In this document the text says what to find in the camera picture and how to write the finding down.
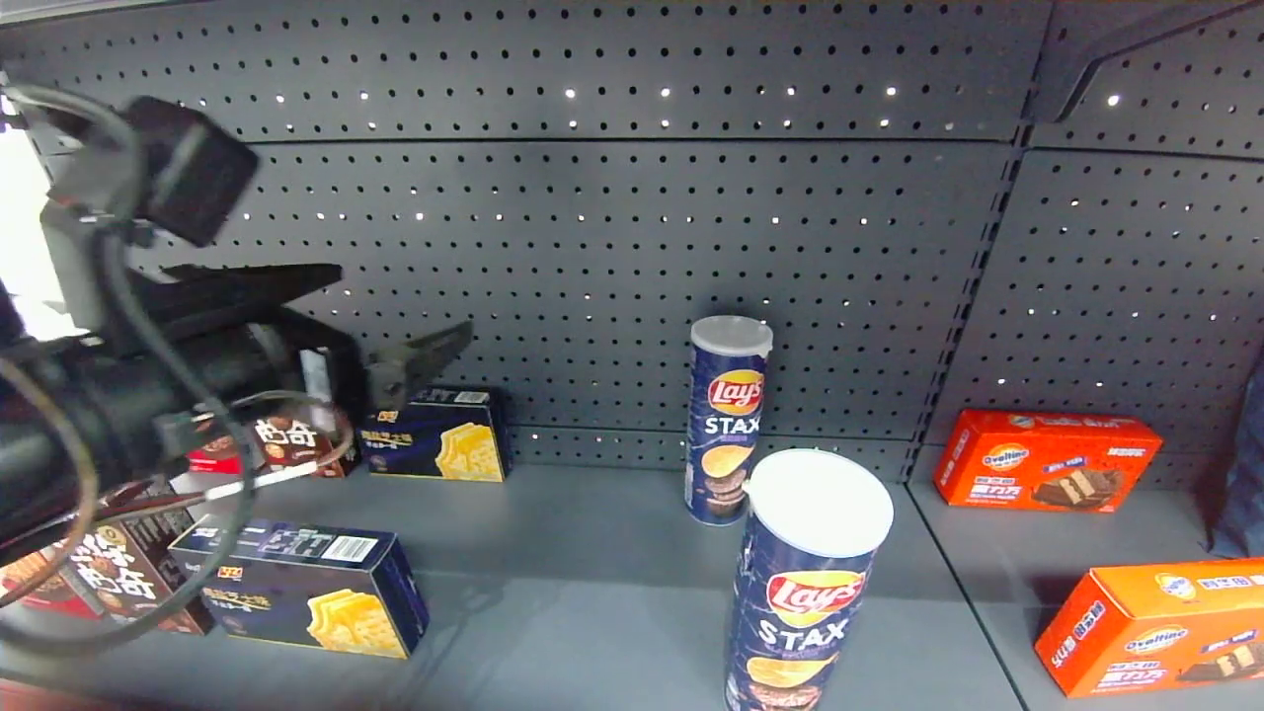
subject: stax text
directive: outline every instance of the stax text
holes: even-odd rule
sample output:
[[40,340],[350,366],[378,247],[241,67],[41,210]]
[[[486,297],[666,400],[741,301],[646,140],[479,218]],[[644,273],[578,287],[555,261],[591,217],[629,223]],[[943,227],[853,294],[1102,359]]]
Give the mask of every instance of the stax text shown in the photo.
[[847,624],[851,621],[851,617],[846,617],[804,631],[782,630],[770,620],[760,620],[758,635],[763,640],[763,644],[771,648],[786,652],[801,652],[815,646],[833,645],[836,641],[841,643],[843,636],[846,636]]
[[707,417],[703,431],[707,434],[756,434],[760,431],[760,419]]

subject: barcode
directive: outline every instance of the barcode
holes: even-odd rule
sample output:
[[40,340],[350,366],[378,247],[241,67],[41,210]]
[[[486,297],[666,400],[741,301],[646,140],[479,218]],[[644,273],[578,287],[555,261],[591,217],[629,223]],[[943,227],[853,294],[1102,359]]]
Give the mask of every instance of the barcode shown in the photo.
[[354,535],[340,535],[329,544],[321,558],[325,560],[343,560],[345,563],[360,563],[369,557],[373,544],[372,538],[356,538]]

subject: black cable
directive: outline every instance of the black cable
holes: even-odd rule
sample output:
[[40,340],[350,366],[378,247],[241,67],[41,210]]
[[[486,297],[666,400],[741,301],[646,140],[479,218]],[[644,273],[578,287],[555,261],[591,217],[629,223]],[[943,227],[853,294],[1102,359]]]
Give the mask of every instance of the black cable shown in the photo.
[[109,108],[83,96],[37,86],[8,86],[4,92],[19,104],[42,106],[73,114],[86,119],[110,137],[128,157],[128,171],[123,175],[123,190],[116,204],[110,205],[109,215],[101,220],[92,234],[94,248],[100,259],[99,286],[109,296],[118,312],[128,321],[140,342],[158,358],[174,378],[196,401],[201,402],[220,424],[228,429],[241,453],[241,493],[238,505],[225,528],[219,549],[211,554],[202,569],[186,581],[171,597],[149,612],[118,629],[76,639],[54,639],[32,635],[16,628],[0,624],[0,641],[19,649],[46,655],[92,654],[131,641],[155,629],[163,620],[182,611],[198,595],[198,590],[235,553],[238,536],[250,519],[254,504],[254,468],[249,464],[253,452],[250,438],[245,429],[233,417],[231,411],[206,383],[193,372],[190,364],[176,352],[171,342],[162,334],[157,324],[145,314],[139,299],[131,291],[126,266],[125,232],[130,230],[133,219],[145,195],[145,153],[135,130]]

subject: store shelf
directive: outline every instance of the store shelf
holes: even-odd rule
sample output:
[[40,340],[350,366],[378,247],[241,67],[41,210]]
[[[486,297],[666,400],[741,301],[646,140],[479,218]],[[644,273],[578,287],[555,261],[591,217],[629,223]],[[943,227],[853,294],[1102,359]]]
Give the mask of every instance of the store shelf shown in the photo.
[[[913,501],[891,493],[896,528],[820,711],[1018,711]],[[0,673],[191,708],[719,710],[741,529],[698,525],[679,498],[676,473],[535,466],[503,486],[273,487],[259,515],[401,534],[434,615],[412,660],[155,633],[85,660],[0,650]]]
[[1210,558],[1193,500],[1134,491],[1114,515],[949,507],[929,483],[910,485],[948,563],[978,612],[996,654],[1030,711],[1165,711],[1259,705],[1259,684],[1230,683],[1111,698],[1067,700],[1031,644],[1083,573]]

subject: snack box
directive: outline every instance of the snack box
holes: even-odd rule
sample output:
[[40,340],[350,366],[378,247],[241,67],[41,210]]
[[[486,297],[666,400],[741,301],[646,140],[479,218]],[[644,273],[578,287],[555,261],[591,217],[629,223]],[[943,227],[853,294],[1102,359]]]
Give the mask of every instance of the snack box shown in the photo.
[[[149,496],[172,496],[167,482],[154,482]],[[97,526],[83,538],[67,559],[67,567],[83,581],[118,622],[129,622],[171,597],[185,574],[167,553],[171,541],[193,524],[183,509],[143,519]],[[198,600],[162,621],[158,629],[204,635],[214,621]]]
[[1067,696],[1106,696],[1261,677],[1261,633],[1264,558],[1092,568],[1035,652]]
[[[327,436],[307,423],[286,415],[255,420],[252,431],[263,450],[268,468],[272,471],[311,462],[334,450]],[[345,477],[354,467],[355,455],[353,445],[343,458],[313,472],[312,476]],[[233,438],[225,435],[201,449],[190,452],[188,471],[240,474],[241,458]]]
[[1134,417],[962,410],[935,486],[952,506],[1111,514],[1162,445]]
[[[225,519],[204,516],[171,547],[192,574]],[[430,616],[394,534],[250,521],[202,600],[231,636],[404,659]]]
[[[16,588],[38,574],[56,552],[56,548],[49,545],[0,568],[0,586],[4,586],[5,591]],[[70,566],[62,566],[42,586],[23,597],[21,602],[28,607],[90,620],[105,615],[105,607],[97,602],[92,590]]]
[[509,472],[499,393],[427,387],[402,410],[378,410],[360,428],[369,471],[465,481],[504,481]]

